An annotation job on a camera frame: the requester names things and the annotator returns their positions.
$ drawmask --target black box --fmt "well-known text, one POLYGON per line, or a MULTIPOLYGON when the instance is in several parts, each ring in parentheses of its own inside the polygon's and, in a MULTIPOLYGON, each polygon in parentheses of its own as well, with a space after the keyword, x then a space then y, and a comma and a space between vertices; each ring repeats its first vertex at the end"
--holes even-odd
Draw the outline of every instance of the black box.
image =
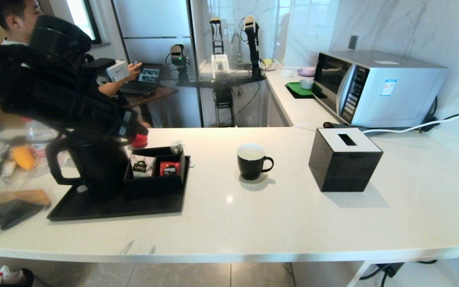
POLYGON ((382 154, 359 129, 317 129, 309 168, 322 192, 364 191, 382 154))
POLYGON ((134 178, 129 160, 124 177, 124 192, 129 198, 166 196, 182 192, 186 174, 186 160, 183 151, 178 155, 173 155, 170 147, 157 147, 155 149, 135 149, 132 153, 154 157, 155 166, 153 167, 152 177, 134 178), (164 161, 180 162, 179 174, 160 177, 160 163, 164 161))

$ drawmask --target microwave control panel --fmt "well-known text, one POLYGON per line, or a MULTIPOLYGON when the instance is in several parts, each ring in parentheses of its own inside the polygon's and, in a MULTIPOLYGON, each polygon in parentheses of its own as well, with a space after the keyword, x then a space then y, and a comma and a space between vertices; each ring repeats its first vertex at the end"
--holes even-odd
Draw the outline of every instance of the microwave control panel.
POLYGON ((353 116, 355 115, 355 110, 361 99, 362 91, 364 90, 364 85, 368 79, 369 69, 357 66, 355 68, 355 73, 353 73, 353 78, 350 82, 350 89, 348 90, 348 95, 343 106, 343 112, 341 117, 346 120, 349 124, 352 123, 353 116))

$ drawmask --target laptop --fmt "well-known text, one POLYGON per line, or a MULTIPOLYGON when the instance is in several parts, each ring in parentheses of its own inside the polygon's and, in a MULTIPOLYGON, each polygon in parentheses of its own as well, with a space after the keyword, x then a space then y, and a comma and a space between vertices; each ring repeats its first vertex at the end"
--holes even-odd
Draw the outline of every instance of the laptop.
POLYGON ((122 93, 146 94, 160 86, 162 64, 143 64, 138 78, 122 86, 122 93))

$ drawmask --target microwave oven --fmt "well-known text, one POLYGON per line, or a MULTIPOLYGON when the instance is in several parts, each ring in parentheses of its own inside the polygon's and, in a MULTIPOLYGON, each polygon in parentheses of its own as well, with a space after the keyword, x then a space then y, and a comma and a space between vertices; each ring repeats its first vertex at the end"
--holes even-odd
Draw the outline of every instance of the microwave oven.
POLYGON ((318 57, 313 96, 342 122, 364 128, 422 124, 448 68, 380 51, 318 57))

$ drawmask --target window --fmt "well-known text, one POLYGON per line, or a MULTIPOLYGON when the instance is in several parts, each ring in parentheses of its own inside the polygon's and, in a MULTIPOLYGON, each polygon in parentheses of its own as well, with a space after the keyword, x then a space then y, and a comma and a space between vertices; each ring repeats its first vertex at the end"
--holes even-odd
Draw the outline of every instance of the window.
POLYGON ((101 44, 95 17, 89 0, 67 0, 73 22, 91 38, 93 44, 101 44))

